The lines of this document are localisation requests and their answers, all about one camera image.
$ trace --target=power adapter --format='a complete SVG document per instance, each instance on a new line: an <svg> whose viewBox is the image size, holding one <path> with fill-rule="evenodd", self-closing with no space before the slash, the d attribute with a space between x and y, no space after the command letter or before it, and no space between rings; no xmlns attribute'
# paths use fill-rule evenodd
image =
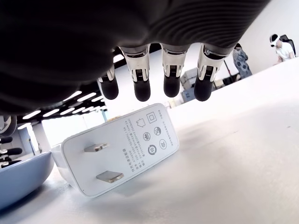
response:
<svg viewBox="0 0 299 224"><path fill-rule="evenodd" d="M178 150L166 108L154 104L88 129L52 149L61 176L86 197L97 197Z"/></svg>

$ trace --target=table surface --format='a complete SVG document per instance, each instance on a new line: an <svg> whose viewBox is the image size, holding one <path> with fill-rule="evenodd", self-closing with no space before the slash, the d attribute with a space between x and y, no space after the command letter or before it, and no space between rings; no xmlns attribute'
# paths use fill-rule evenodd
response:
<svg viewBox="0 0 299 224"><path fill-rule="evenodd" d="M95 199L55 167L0 224L297 224L298 71L296 58L171 109L180 149Z"/></svg>

